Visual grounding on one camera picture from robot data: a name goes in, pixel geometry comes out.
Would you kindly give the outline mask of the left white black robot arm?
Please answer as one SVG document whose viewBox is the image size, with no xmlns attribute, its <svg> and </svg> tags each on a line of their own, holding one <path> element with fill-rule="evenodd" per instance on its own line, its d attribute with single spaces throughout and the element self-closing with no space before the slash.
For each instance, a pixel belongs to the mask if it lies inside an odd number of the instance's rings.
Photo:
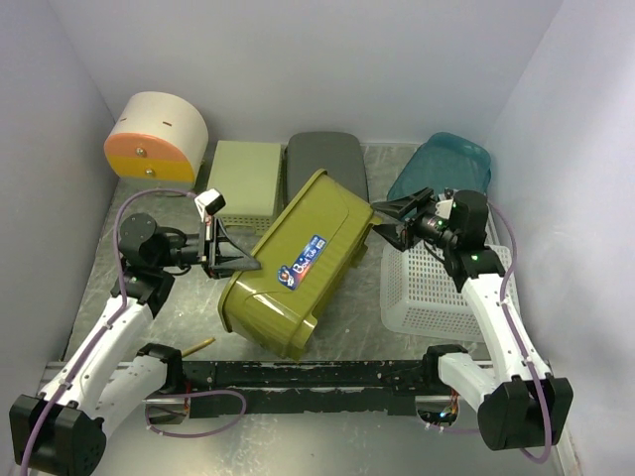
<svg viewBox="0 0 635 476">
<path fill-rule="evenodd" d="M 231 244 L 230 255 L 222 254 L 222 244 Z M 185 393 L 183 353 L 174 347 L 146 344 L 123 373 L 116 371 L 167 301 L 173 268 L 200 267 L 220 279 L 261 267 L 209 214 L 196 234 L 161 226 L 146 213 L 132 214 L 115 227 L 114 251 L 119 276 L 88 336 L 53 379 L 36 395 L 18 397 L 9 411 L 23 474 L 90 475 L 108 438 L 143 400 Z"/>
</svg>

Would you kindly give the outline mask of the dark grey basin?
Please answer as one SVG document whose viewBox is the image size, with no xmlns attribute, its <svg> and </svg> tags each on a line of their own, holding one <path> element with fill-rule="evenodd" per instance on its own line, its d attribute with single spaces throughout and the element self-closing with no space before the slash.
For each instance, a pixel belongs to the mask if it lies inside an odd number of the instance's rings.
<svg viewBox="0 0 635 476">
<path fill-rule="evenodd" d="M 368 201 L 368 183 L 359 140 L 332 131 L 298 133 L 285 151 L 285 200 L 290 202 L 319 169 L 360 198 Z"/>
</svg>

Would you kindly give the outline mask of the large olive green container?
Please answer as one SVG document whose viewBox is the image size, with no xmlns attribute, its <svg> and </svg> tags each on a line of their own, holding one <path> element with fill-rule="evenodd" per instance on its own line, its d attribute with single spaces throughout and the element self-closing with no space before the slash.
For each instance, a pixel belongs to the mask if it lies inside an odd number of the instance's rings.
<svg viewBox="0 0 635 476">
<path fill-rule="evenodd" d="M 316 171 L 253 248 L 260 269 L 234 273 L 224 288 L 217 307 L 224 329 L 299 360 L 381 222 L 366 200 Z"/>
</svg>

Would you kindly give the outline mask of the teal transparent basin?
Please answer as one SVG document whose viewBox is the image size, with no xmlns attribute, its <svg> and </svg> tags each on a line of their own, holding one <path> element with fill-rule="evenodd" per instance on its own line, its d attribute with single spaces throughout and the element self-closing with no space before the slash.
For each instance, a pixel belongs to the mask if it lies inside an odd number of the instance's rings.
<svg viewBox="0 0 635 476">
<path fill-rule="evenodd" d="M 425 187 L 435 194 L 447 188 L 486 194 L 491 181 L 491 157 L 481 146 L 449 132 L 438 132 L 420 146 L 391 185 L 394 200 Z"/>
</svg>

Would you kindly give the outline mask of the white perforated basket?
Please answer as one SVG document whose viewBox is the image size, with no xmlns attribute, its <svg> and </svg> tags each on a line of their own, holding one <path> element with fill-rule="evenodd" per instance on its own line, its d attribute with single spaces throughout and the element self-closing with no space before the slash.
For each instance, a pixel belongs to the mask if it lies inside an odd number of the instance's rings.
<svg viewBox="0 0 635 476">
<path fill-rule="evenodd" d="M 398 333 L 481 342 L 478 322 L 453 280 L 419 243 L 400 252 L 387 244 L 380 267 L 380 317 Z"/>
</svg>

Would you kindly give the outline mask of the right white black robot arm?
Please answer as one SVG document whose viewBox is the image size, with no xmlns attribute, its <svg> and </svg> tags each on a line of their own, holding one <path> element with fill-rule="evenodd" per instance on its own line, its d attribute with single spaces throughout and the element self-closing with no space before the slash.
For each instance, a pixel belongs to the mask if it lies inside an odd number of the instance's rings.
<svg viewBox="0 0 635 476">
<path fill-rule="evenodd" d="M 432 346 L 423 356 L 423 387 L 436 395 L 450 388 L 462 397 L 489 449 L 519 449 L 544 462 L 561 439 L 573 389 L 539 355 L 507 295 L 514 268 L 486 243 L 494 208 L 487 196 L 459 189 L 438 198 L 426 187 L 371 206 L 391 218 L 374 230 L 394 249 L 422 243 L 442 251 L 444 270 L 472 311 L 491 359 L 486 370 L 461 346 Z"/>
</svg>

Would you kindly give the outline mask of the pale green perforated basket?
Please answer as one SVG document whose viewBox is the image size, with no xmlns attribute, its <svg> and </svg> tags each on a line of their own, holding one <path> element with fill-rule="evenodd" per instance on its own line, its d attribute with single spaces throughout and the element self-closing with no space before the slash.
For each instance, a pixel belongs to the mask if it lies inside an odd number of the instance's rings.
<svg viewBox="0 0 635 476">
<path fill-rule="evenodd" d="M 282 210 L 283 148 L 276 143 L 219 141 L 207 186 L 225 199 L 227 227 L 264 234 Z"/>
</svg>

